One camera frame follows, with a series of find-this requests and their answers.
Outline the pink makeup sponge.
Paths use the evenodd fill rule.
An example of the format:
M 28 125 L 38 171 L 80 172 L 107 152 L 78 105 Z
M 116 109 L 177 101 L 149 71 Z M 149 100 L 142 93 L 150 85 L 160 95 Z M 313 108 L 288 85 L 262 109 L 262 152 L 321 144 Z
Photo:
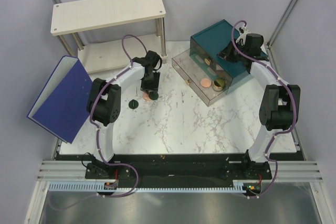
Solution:
M 144 99 L 145 101 L 151 101 L 151 99 L 149 98 L 149 95 L 148 95 L 147 93 L 144 93 L 144 94 L 143 94 L 143 99 Z
M 212 85 L 212 81 L 209 78 L 202 78 L 200 84 L 203 88 L 209 88 Z

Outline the dark green jar lid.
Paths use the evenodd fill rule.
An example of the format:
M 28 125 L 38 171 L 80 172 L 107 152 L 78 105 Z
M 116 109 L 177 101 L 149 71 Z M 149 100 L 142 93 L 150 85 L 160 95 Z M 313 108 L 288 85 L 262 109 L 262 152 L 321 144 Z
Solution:
M 134 109 L 138 108 L 139 103 L 138 103 L 137 100 L 132 99 L 132 100 L 129 102 L 128 106 L 129 106 L 130 109 L 134 110 Z

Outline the gold cosmetic jar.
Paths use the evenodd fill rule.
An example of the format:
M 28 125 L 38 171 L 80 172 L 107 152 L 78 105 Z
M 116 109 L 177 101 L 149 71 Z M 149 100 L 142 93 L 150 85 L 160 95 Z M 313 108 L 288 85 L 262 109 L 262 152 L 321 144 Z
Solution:
M 220 92 L 224 89 L 226 85 L 226 80 L 223 79 L 223 78 L 216 78 L 214 81 L 213 81 L 213 89 L 217 92 Z

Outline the smoked clear drawer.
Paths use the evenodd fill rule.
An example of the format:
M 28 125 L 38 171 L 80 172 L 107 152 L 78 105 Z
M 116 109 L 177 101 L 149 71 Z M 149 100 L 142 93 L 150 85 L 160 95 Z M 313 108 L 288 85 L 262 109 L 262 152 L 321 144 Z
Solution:
M 225 88 L 230 87 L 233 77 L 192 37 L 190 38 L 189 56 L 212 80 L 224 79 Z
M 213 81 L 189 56 L 190 49 L 180 53 L 172 58 L 172 66 L 178 74 L 184 79 L 186 84 L 199 96 L 207 105 L 211 106 L 216 101 L 226 95 L 229 88 L 224 88 L 217 92 L 213 89 Z M 212 85 L 209 88 L 203 88 L 200 84 L 202 78 L 209 78 Z

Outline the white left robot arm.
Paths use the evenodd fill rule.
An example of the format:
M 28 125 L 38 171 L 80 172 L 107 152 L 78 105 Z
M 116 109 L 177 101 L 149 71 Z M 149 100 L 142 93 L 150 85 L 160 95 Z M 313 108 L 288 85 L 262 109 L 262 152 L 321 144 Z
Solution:
M 111 80 L 94 79 L 87 103 L 90 123 L 96 127 L 96 150 L 86 168 L 86 179 L 109 179 L 116 170 L 110 161 L 114 157 L 113 128 L 121 113 L 121 95 L 128 87 L 141 81 L 141 91 L 150 100 L 157 100 L 161 57 L 148 51 L 145 57 L 135 57 Z

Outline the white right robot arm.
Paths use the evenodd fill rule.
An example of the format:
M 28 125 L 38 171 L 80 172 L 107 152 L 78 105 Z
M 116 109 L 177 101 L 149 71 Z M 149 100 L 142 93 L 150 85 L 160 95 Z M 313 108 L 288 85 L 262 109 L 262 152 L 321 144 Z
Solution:
M 227 47 L 218 53 L 226 61 L 241 62 L 264 89 L 259 109 L 261 127 L 240 166 L 241 174 L 248 179 L 269 171 L 269 155 L 276 138 L 293 130 L 300 102 L 299 86 L 283 80 L 268 59 L 262 56 L 263 42 L 260 34 L 242 33 L 238 38 L 232 38 Z

